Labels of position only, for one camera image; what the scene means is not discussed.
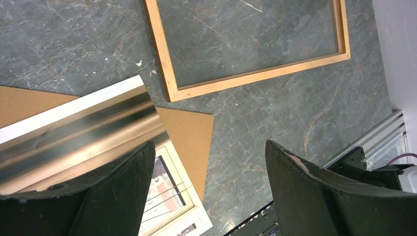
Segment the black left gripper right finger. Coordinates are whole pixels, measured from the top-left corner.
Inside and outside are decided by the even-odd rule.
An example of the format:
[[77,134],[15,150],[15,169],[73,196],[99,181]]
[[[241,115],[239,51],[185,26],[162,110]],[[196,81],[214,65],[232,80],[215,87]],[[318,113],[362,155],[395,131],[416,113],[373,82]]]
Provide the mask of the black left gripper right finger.
[[358,181],[298,157],[272,140],[266,167],[284,236],[414,236],[417,196]]

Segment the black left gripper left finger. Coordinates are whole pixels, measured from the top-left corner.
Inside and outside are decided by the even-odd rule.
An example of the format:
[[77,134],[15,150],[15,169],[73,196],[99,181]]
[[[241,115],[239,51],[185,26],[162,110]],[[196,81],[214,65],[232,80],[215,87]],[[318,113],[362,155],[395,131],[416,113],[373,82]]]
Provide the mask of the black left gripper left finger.
[[44,191],[0,198],[3,236],[136,236],[155,162],[148,141]]

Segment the wooden picture frame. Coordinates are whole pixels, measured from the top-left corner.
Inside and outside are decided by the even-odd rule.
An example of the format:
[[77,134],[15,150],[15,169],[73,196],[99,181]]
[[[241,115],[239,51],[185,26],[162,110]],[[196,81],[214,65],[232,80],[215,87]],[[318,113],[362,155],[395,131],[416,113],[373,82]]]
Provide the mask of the wooden picture frame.
[[147,11],[149,27],[169,102],[181,101],[258,81],[342,62],[351,58],[346,3],[343,0],[334,0],[332,1],[332,10],[337,53],[220,78],[210,82],[202,82],[179,87],[177,85],[157,1],[146,0],[144,1],[144,6]]

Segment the clear acrylic sheet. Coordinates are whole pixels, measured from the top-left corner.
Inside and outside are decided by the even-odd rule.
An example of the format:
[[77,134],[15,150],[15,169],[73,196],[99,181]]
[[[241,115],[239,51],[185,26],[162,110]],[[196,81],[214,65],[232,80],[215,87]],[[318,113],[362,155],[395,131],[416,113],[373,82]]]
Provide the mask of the clear acrylic sheet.
[[329,0],[160,0],[179,87],[337,52]]

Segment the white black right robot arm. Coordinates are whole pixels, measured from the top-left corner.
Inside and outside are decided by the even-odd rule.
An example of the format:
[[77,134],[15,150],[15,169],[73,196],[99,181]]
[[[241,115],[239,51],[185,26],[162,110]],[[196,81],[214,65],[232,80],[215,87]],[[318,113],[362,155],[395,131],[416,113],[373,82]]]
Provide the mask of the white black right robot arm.
[[417,166],[414,164],[383,166],[366,171],[359,181],[387,189],[417,193]]

